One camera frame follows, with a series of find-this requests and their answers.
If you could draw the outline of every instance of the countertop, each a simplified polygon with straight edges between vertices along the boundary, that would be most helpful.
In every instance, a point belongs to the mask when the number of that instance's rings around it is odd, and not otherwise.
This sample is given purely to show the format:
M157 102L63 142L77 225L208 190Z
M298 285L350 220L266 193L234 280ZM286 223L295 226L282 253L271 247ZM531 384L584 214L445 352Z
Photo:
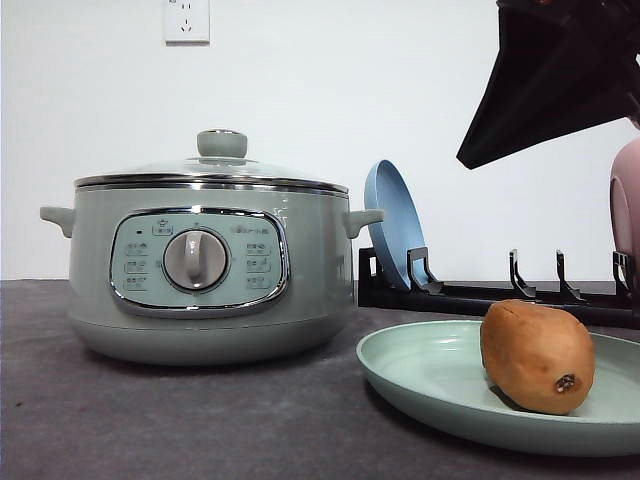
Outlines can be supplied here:
M84 348L65 317L69 293L62 280L2 283L5 480L640 478L640 455L547 457L441 433L364 379L364 335L474 317L359 308L296 356L158 367ZM592 330L640 341L640 330Z

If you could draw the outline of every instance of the control panel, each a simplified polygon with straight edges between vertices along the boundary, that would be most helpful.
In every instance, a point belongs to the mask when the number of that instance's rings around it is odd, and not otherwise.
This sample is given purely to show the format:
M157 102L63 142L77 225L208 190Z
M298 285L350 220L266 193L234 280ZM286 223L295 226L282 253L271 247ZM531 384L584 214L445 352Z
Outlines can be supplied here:
M111 253L111 286L142 315L241 314L281 294L288 277L284 230L265 212L136 212L118 226Z

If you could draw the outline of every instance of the white wall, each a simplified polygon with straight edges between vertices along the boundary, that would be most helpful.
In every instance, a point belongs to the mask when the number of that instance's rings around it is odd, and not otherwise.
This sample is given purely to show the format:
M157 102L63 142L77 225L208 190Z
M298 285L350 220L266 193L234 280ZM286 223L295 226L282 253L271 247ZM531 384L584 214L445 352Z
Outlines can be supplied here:
M379 159L405 176L444 279L610 278L608 179L626 120L475 171L455 154L497 52L492 0L218 0L212 44L166 47L161 0L2 2L2 278L59 278L69 242L38 218L81 176L249 135L250 158L351 189ZM370 245L366 233L354 249Z

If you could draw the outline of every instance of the control knob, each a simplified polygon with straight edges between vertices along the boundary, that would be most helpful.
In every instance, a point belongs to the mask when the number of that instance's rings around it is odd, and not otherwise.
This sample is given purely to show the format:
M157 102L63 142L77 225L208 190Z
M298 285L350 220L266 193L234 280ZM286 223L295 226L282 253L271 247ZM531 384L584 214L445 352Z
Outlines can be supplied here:
M214 285L227 268L222 241L205 230L188 230L175 236L164 252L164 270L169 279L186 290L204 290Z

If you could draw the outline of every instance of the pink object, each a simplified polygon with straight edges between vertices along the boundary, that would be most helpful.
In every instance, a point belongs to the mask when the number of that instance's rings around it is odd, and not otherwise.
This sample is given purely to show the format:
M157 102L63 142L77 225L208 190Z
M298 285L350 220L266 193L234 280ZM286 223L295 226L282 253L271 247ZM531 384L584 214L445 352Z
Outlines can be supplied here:
M625 146L611 167L611 225L616 250L640 266L640 138Z

